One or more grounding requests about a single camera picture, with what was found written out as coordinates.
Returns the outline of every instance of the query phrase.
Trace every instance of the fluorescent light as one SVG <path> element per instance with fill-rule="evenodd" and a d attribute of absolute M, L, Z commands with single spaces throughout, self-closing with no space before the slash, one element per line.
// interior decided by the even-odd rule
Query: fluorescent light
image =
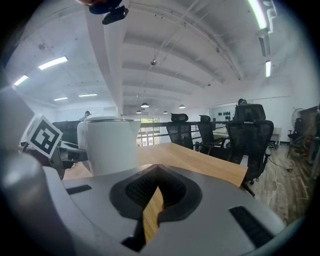
<path fill-rule="evenodd" d="M 259 28 L 262 30 L 267 27 L 267 21 L 264 15 L 263 10 L 259 4 L 258 0 L 248 0 L 251 8 L 254 12 L 255 18 L 258 21 Z"/>
<path fill-rule="evenodd" d="M 88 96 L 97 96 L 98 94 L 93 93 L 93 94 L 84 94 L 84 95 L 79 95 L 79 97 L 88 97 Z"/>
<path fill-rule="evenodd" d="M 51 60 L 51 61 L 39 66 L 39 69 L 44 70 L 44 69 L 49 68 L 51 66 L 57 65 L 59 63 L 67 62 L 67 61 L 68 61 L 68 59 L 66 58 L 66 56 L 63 56 L 61 58 L 56 58 L 54 60 Z"/>
<path fill-rule="evenodd" d="M 271 74 L 271 61 L 268 60 L 265 62 L 265 77 L 268 78 L 270 77 Z"/>
<path fill-rule="evenodd" d="M 142 103 L 141 108 L 149 108 L 149 104 L 148 103 Z"/>
<path fill-rule="evenodd" d="M 26 80 L 28 77 L 26 75 L 24 75 L 23 77 L 21 77 L 18 81 L 16 81 L 14 83 L 15 86 L 20 85 L 24 80 Z"/>
<path fill-rule="evenodd" d="M 63 98 L 55 98 L 54 99 L 54 101 L 56 102 L 56 101 L 61 101 L 61 100 L 66 100 L 66 99 L 68 99 L 67 97 L 63 97 Z"/>

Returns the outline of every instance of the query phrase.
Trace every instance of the ceiling beam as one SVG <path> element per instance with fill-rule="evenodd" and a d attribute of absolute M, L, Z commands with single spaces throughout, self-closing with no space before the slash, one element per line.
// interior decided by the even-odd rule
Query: ceiling beam
<path fill-rule="evenodd" d="M 164 96 L 161 94 L 142 94 L 139 95 L 139 97 L 137 97 L 137 95 L 135 93 L 123 93 L 123 97 L 124 98 L 144 98 L 144 99 L 155 99 L 155 100 L 166 100 L 166 101 L 174 101 L 174 102 L 179 102 L 181 99 L 180 98 L 174 98 L 174 97 L 168 97 L 168 96 Z"/>
<path fill-rule="evenodd" d="M 180 18 L 179 12 L 181 12 L 181 6 L 178 10 L 174 10 L 174 6 L 163 7 L 163 6 L 155 6 L 149 4 L 142 3 L 130 3 L 129 9 L 136 12 L 143 12 L 152 15 L 160 15 L 162 18 L 167 19 L 173 23 L 176 23 Z M 227 45 L 222 41 L 221 38 L 215 37 L 217 33 L 210 27 L 208 24 L 203 22 L 202 20 L 199 22 L 197 16 L 192 13 L 189 13 L 188 16 L 183 18 L 182 23 L 178 23 L 179 26 L 186 28 L 191 31 L 193 34 L 197 35 L 204 42 L 208 43 L 212 50 L 218 54 L 221 59 L 227 64 L 228 67 L 234 72 L 234 75 L 237 79 L 241 80 L 243 77 L 242 71 L 238 64 L 237 59 L 231 52 L 231 50 L 227 47 Z"/>
<path fill-rule="evenodd" d="M 147 38 L 147 37 L 141 38 L 141 36 L 136 35 L 136 34 L 131 34 L 129 32 L 125 35 L 123 43 L 127 44 L 127 45 L 144 46 L 144 47 L 151 48 L 151 49 L 154 49 L 155 47 L 160 47 L 159 42 L 154 41 L 152 38 Z M 222 78 L 216 74 L 216 72 L 217 72 L 216 70 L 211 70 L 209 67 L 199 63 L 198 62 L 199 59 L 197 59 L 197 58 L 192 59 L 192 57 L 188 56 L 187 52 L 183 52 L 181 49 L 179 50 L 179 48 L 177 46 L 174 48 L 175 50 L 171 50 L 170 48 L 171 47 L 163 46 L 161 51 L 163 51 L 164 53 L 169 52 L 171 55 L 196 66 L 198 69 L 202 70 L 203 72 L 206 72 L 214 80 L 217 80 L 221 84 L 225 81 L 224 78 Z"/>
<path fill-rule="evenodd" d="M 137 70 L 137 71 L 144 71 L 147 72 L 148 68 L 150 66 L 147 64 L 143 64 L 143 63 L 138 63 L 138 62 L 124 62 L 122 65 L 123 69 L 127 69 L 127 70 Z M 159 74 L 159 75 L 163 75 L 166 77 L 171 77 L 174 79 L 179 79 L 182 80 L 186 83 L 189 83 L 191 85 L 200 87 L 200 88 L 204 88 L 206 86 L 206 84 L 201 83 L 200 81 L 196 80 L 196 79 L 192 79 L 186 75 L 183 74 L 176 74 L 176 72 L 172 72 L 170 70 L 164 69 L 162 67 L 158 67 L 156 70 L 155 69 L 150 69 L 149 70 L 150 73 L 154 73 L 154 74 Z"/>
<path fill-rule="evenodd" d="M 141 82 L 140 81 L 124 80 L 122 85 L 124 87 L 135 87 L 137 89 L 140 89 Z M 173 86 L 170 86 L 170 85 L 164 85 L 164 84 L 158 84 L 158 83 L 150 83 L 150 82 L 147 82 L 143 86 L 143 88 L 156 89 L 156 90 L 160 90 L 160 91 L 164 91 L 164 92 L 171 92 L 171 93 L 177 93 L 177 94 L 189 95 L 189 96 L 192 94 L 191 91 L 186 91 L 184 89 L 179 89 L 179 88 L 176 88 L 176 87 L 173 87 Z"/>

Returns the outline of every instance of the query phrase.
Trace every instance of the person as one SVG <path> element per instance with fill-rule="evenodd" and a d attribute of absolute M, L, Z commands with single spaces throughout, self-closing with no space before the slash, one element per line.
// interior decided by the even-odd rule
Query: person
<path fill-rule="evenodd" d="M 241 98 L 241 99 L 238 100 L 238 106 L 246 105 L 246 104 L 248 104 L 248 103 L 247 103 L 247 101 L 245 99 Z"/>
<path fill-rule="evenodd" d="M 85 120 L 88 119 L 88 116 L 90 116 L 90 112 L 87 110 L 85 113 L 84 113 L 84 116 L 82 118 L 79 119 L 80 122 L 84 122 Z"/>

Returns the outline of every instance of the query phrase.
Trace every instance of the light wood tabletop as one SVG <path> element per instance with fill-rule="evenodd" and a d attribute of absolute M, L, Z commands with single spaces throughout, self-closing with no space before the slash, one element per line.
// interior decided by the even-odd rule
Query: light wood tabletop
<path fill-rule="evenodd" d="M 148 164 L 175 166 L 228 181 L 237 187 L 240 187 L 247 172 L 245 166 L 208 156 L 171 142 L 138 147 L 137 153 L 140 166 Z M 91 176 L 91 173 L 82 164 L 76 164 L 74 168 L 65 172 L 64 180 Z M 158 230 L 157 218 L 162 210 L 163 198 L 159 188 L 157 188 L 143 211 L 143 226 L 147 241 Z"/>
<path fill-rule="evenodd" d="M 220 136 L 229 136 L 228 130 L 225 128 L 218 128 L 213 130 L 214 135 L 220 135 Z"/>

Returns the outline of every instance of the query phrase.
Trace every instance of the white wall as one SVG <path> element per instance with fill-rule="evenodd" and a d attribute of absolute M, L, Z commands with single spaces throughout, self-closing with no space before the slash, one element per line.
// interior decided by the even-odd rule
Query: white wall
<path fill-rule="evenodd" d="M 274 97 L 292 96 L 289 75 L 266 78 L 258 74 L 255 78 L 236 81 L 231 84 L 212 83 L 204 89 L 196 90 L 190 96 L 184 96 L 180 104 L 188 111 L 195 108 L 212 108 L 222 104 L 238 102 L 240 98 L 247 101 Z"/>
<path fill-rule="evenodd" d="M 213 108 L 210 108 L 210 117 L 211 120 L 213 118 L 215 118 L 216 122 L 225 122 L 226 120 L 226 116 L 230 116 L 230 120 L 233 119 L 233 117 L 235 116 L 235 109 L 236 109 L 236 102 L 230 103 L 230 104 L 224 104 L 224 105 L 219 105 L 219 106 L 215 106 Z M 224 115 L 224 112 L 230 112 L 230 115 Z M 216 124 L 215 127 L 216 128 L 220 128 L 220 127 L 225 127 L 225 124 Z"/>
<path fill-rule="evenodd" d="M 25 100 L 34 115 L 43 114 L 51 123 L 56 121 L 56 110 L 53 107 L 42 106 L 40 104 Z"/>
<path fill-rule="evenodd" d="M 290 71 L 294 107 L 308 109 L 320 102 L 319 66 L 302 42 L 296 52 L 296 59 Z"/>
<path fill-rule="evenodd" d="M 116 116 L 117 110 L 112 103 L 104 100 L 92 100 L 81 103 L 72 103 L 56 109 L 55 119 L 57 122 L 77 121 L 90 111 L 92 117 Z"/>
<path fill-rule="evenodd" d="M 282 142 L 289 142 L 289 130 L 293 130 L 292 114 L 294 112 L 294 98 L 293 97 L 277 97 L 256 99 L 251 102 L 252 104 L 261 104 L 263 106 L 266 120 L 273 122 L 275 128 L 281 127 Z"/>

